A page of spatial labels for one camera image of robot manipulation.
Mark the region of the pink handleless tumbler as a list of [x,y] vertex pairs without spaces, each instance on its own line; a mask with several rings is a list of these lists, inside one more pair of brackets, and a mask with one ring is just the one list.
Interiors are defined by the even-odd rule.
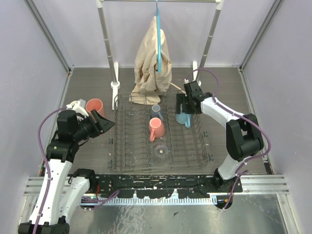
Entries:
[[97,121],[91,113],[92,110],[96,110],[101,117],[105,118],[105,111],[104,111],[103,103],[98,98],[93,98],[87,101],[85,105],[85,109],[94,122],[97,122]]

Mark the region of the light blue mug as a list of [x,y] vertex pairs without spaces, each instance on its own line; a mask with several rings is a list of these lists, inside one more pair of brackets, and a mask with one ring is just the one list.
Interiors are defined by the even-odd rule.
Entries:
[[175,115],[175,119],[179,124],[184,125],[186,128],[190,128],[191,114],[186,114],[182,110],[180,110],[180,113]]

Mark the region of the pink mug with handle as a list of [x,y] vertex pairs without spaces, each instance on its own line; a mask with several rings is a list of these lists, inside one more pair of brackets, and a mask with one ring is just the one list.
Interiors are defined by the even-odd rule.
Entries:
[[149,121],[149,140],[154,142],[155,139],[161,138],[165,134],[165,127],[159,118],[152,118]]

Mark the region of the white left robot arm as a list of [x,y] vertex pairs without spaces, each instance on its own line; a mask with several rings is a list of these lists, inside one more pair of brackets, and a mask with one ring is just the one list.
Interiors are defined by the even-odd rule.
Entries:
[[72,108],[55,110],[57,130],[42,150],[45,175],[37,203],[28,222],[21,223],[20,234],[67,234],[73,213],[85,193],[93,193],[98,182],[94,170],[77,169],[67,192],[65,181],[80,146],[114,127],[115,123],[92,110],[92,116]]

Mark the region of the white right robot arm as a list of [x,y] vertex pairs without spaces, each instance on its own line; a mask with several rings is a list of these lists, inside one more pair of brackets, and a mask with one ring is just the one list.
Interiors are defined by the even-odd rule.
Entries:
[[258,121],[205,93],[196,81],[184,91],[118,94],[113,100],[115,130],[111,167],[121,173],[155,173],[201,168],[212,159],[200,116],[225,129],[227,156],[215,169],[210,186],[219,192],[233,187],[243,163],[263,149]]

